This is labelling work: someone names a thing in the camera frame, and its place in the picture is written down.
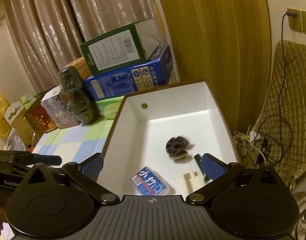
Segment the triangular cutout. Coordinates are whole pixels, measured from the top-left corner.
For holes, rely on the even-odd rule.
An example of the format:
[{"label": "triangular cutout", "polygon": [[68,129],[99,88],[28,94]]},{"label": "triangular cutout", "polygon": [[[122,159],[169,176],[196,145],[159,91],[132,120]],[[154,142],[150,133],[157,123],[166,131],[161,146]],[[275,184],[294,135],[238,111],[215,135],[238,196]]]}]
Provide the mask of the triangular cutout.
[{"label": "triangular cutout", "polygon": [[262,173],[262,176],[259,181],[262,183],[277,184],[277,182],[275,181],[274,177],[272,176],[269,170],[265,170]]},{"label": "triangular cutout", "polygon": [[40,182],[45,182],[47,181],[45,175],[43,174],[41,169],[35,170],[33,176],[30,178],[28,184],[35,184],[35,183],[40,183]]}]

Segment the red stripe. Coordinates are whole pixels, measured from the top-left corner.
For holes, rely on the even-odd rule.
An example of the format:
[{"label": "red stripe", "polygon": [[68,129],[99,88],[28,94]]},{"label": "red stripe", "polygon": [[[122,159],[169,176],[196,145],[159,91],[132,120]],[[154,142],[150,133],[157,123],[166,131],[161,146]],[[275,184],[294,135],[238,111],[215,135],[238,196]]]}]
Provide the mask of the red stripe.
[{"label": "red stripe", "polygon": [[151,194],[153,194],[153,196],[155,196],[154,191],[152,191],[152,190],[150,189],[150,187],[146,184],[146,182],[145,182],[138,174],[136,174],[136,177],[143,183],[143,185],[145,186],[145,188],[146,188]]}]

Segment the white box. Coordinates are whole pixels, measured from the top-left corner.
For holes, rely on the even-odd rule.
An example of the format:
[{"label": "white box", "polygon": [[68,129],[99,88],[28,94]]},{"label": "white box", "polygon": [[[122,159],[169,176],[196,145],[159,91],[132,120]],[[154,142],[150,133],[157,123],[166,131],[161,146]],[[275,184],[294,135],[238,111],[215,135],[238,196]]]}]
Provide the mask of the white box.
[{"label": "white box", "polygon": [[[173,161],[165,146],[179,135],[191,140],[190,156]],[[144,166],[169,185],[170,195],[185,198],[183,173],[191,170],[201,175],[195,154],[210,153],[225,163],[238,162],[225,120],[204,81],[127,94],[102,153],[104,168],[97,182],[119,197],[138,195],[130,178]]]}]

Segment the barcode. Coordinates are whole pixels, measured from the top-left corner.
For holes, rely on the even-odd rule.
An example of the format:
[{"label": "barcode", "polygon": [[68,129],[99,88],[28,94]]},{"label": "barcode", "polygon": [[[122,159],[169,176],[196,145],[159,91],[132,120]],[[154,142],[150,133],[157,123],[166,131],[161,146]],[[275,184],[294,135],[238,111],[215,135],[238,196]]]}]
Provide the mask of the barcode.
[{"label": "barcode", "polygon": [[131,178],[131,180],[136,187],[141,184],[141,180],[136,175],[133,178]]},{"label": "barcode", "polygon": [[92,84],[92,86],[94,88],[94,91],[95,91],[96,95],[98,96],[98,98],[104,98],[105,95],[104,95],[101,87],[99,86],[98,81],[97,80],[92,80],[91,84]]},{"label": "barcode", "polygon": [[127,54],[135,53],[134,45],[133,45],[133,41],[131,37],[124,38],[123,44],[124,44]]}]

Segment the blue and white package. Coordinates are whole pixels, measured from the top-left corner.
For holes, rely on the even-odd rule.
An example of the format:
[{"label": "blue and white package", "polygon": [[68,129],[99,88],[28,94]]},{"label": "blue and white package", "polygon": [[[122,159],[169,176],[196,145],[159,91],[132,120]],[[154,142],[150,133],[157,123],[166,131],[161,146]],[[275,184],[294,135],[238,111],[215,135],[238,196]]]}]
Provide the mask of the blue and white package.
[{"label": "blue and white package", "polygon": [[173,68],[170,47],[159,46],[146,63],[87,78],[96,101],[167,85]]},{"label": "blue and white package", "polygon": [[131,181],[138,191],[144,196],[165,195],[168,186],[163,183],[148,167],[144,167],[133,177]]}]

